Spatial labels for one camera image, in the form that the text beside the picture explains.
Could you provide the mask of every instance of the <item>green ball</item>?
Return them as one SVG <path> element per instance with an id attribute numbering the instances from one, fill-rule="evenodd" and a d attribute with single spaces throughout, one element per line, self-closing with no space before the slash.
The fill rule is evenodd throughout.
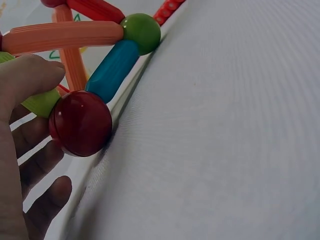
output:
<path id="1" fill-rule="evenodd" d="M 135 13 L 127 16 L 120 24 L 123 27 L 123 39 L 137 43 L 140 56 L 151 53 L 158 47 L 161 29 L 153 17 Z"/>

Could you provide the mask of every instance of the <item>orange rod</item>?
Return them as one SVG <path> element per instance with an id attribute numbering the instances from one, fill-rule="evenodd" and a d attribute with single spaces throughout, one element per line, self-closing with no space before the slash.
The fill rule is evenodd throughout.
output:
<path id="1" fill-rule="evenodd" d="M 2 37 L 2 51 L 12 55 L 62 48 L 114 45 L 123 38 L 113 21 L 64 21 L 13 28 Z"/>
<path id="2" fill-rule="evenodd" d="M 60 5 L 54 8 L 52 21 L 73 22 L 71 9 L 67 5 Z M 65 78 L 71 91 L 84 90 L 87 83 L 87 76 L 84 62 L 79 48 L 70 47 L 59 50 L 61 62 L 65 66 Z"/>

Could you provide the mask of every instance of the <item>finger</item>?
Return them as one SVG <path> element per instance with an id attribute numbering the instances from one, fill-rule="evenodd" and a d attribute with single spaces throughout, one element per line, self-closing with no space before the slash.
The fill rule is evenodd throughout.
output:
<path id="1" fill-rule="evenodd" d="M 35 117 L 17 127 L 12 132 L 12 136 L 16 158 L 18 159 L 49 136 L 48 120 L 42 117 Z"/>
<path id="2" fill-rule="evenodd" d="M 50 141 L 21 164 L 19 169 L 23 199 L 26 199 L 29 191 L 60 162 L 63 156 L 64 152 L 54 141 Z"/>
<path id="3" fill-rule="evenodd" d="M 24 216 L 30 240 L 44 239 L 51 221 L 68 202 L 71 191 L 70 178 L 61 176 L 33 203 Z"/>
<path id="4" fill-rule="evenodd" d="M 24 106 L 22 106 L 21 104 L 18 105 L 16 108 L 13 109 L 11 113 L 9 124 L 13 124 L 19 119 L 22 119 L 23 117 L 27 116 L 29 113 L 30 111 L 26 109 Z"/>
<path id="5" fill-rule="evenodd" d="M 64 76 L 62 63 L 38 55 L 23 55 L 0 64 L 0 120 L 8 122 L 16 106 L 30 96 L 52 90 Z"/>

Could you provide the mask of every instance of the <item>fingernail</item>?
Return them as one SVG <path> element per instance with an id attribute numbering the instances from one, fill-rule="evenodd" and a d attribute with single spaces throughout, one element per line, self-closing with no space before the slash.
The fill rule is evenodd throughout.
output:
<path id="1" fill-rule="evenodd" d="M 65 65 L 62 62 L 59 61 L 50 61 L 51 64 L 57 66 L 58 68 L 64 69 L 65 70 Z"/>

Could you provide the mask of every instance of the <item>hand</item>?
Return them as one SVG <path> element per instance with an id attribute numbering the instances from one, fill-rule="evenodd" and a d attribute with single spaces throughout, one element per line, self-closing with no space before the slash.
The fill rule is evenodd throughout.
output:
<path id="1" fill-rule="evenodd" d="M 36 117 L 11 132 L 10 124 L 29 112 L 28 97 L 56 87 L 65 75 L 59 62 L 26 55 L 0 64 L 0 239 L 42 240 L 52 219 L 69 200 L 71 180 L 62 176 L 23 212 L 29 191 L 63 158 L 50 141 L 21 166 L 17 159 L 49 135 L 48 120 Z"/>

